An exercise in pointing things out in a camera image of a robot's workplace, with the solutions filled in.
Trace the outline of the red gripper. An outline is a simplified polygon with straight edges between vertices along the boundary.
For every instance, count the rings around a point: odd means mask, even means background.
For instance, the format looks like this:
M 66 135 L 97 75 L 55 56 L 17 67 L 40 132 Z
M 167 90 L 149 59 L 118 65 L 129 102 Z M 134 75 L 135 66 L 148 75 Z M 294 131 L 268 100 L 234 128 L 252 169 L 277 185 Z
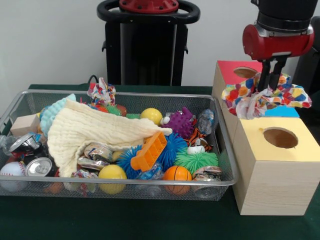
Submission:
M 315 33 L 312 25 L 300 33 L 275 32 L 262 28 L 258 24 L 249 24 L 242 34 L 242 45 L 245 54 L 252 60 L 261 61 L 262 71 L 260 74 L 257 91 L 261 92 L 268 88 L 271 59 L 279 56 L 298 57 L 307 53 L 313 46 Z M 270 74 L 270 88 L 276 90 L 283 67 L 286 65 L 285 58 L 277 58 L 273 71 Z

